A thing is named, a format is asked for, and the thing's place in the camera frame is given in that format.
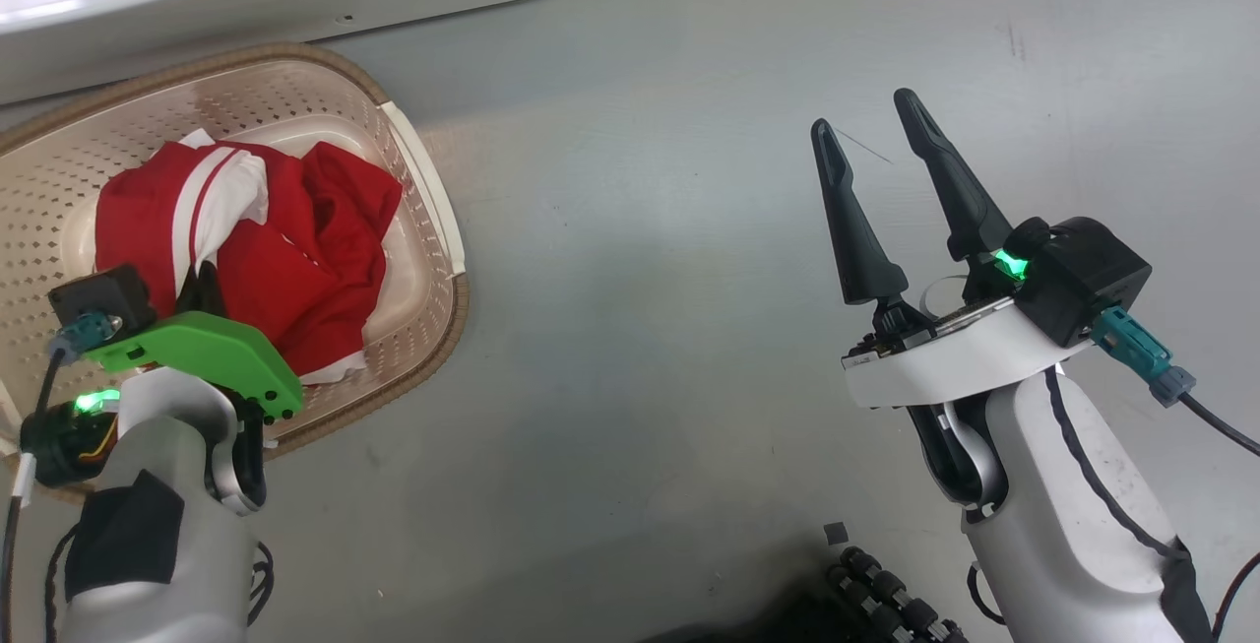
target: yellow wire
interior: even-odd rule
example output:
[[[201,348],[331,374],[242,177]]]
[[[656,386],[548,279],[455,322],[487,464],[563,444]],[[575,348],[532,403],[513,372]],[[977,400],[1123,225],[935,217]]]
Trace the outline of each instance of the yellow wire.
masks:
[[[97,446],[96,450],[92,451],[91,454],[79,454],[79,458],[81,459],[94,459],[96,456],[100,456],[101,451],[105,450],[105,445],[108,444],[110,436],[113,436],[113,429],[116,426],[118,426],[118,417],[117,416],[115,416],[113,420],[110,421],[110,429],[108,429],[108,431],[105,432],[105,437],[101,440],[101,445]]]

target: cable connector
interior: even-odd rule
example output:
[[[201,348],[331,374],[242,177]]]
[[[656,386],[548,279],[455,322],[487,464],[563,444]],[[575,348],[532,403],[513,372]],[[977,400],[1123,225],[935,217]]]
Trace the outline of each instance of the cable connector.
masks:
[[[88,313],[57,332],[48,343],[48,352],[53,354],[62,350],[62,363],[71,364],[79,357],[94,348],[100,348],[118,334],[122,328],[121,316],[105,315],[102,313]]]
[[[1150,395],[1166,407],[1176,405],[1197,383],[1194,376],[1172,364],[1172,350],[1120,306],[1102,311],[1094,320],[1090,337],[1104,353],[1138,373],[1150,387]]]

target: teal connector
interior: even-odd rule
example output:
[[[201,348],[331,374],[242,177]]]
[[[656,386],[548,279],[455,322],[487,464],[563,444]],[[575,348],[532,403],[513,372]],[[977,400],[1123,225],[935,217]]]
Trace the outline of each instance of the teal connector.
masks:
[[[1099,348],[1138,373],[1159,403],[1169,407],[1189,388],[1194,377],[1172,366],[1173,354],[1120,306],[1102,311],[1090,333]]]

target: robotic arm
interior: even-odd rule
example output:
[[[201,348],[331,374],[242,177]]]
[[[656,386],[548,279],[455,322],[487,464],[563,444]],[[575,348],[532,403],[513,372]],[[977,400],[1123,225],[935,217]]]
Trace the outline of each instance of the robotic arm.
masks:
[[[844,303],[876,303],[873,332],[842,361],[854,401],[910,415],[929,472],[963,509],[994,618],[1019,643],[1215,640],[1188,550],[1058,367],[1097,343],[1166,406],[1192,401],[1193,378],[1126,314],[1150,266],[1089,218],[1012,229],[917,95],[893,100],[949,221],[950,256],[968,265],[965,306],[934,319],[902,299],[906,276],[853,194],[835,132],[815,122]]]

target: red fabric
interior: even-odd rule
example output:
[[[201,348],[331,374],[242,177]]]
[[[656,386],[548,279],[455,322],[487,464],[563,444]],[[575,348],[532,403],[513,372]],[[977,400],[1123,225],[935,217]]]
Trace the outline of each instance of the red fabric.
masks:
[[[363,325],[386,275],[381,241],[402,187],[389,173],[323,141],[301,160],[267,146],[218,146],[248,150],[267,166],[266,224],[238,222],[218,251],[228,316],[261,330],[297,374],[362,350]],[[168,144],[101,192],[97,269],[135,265],[161,316],[175,305],[175,199],[188,173],[213,149]]]

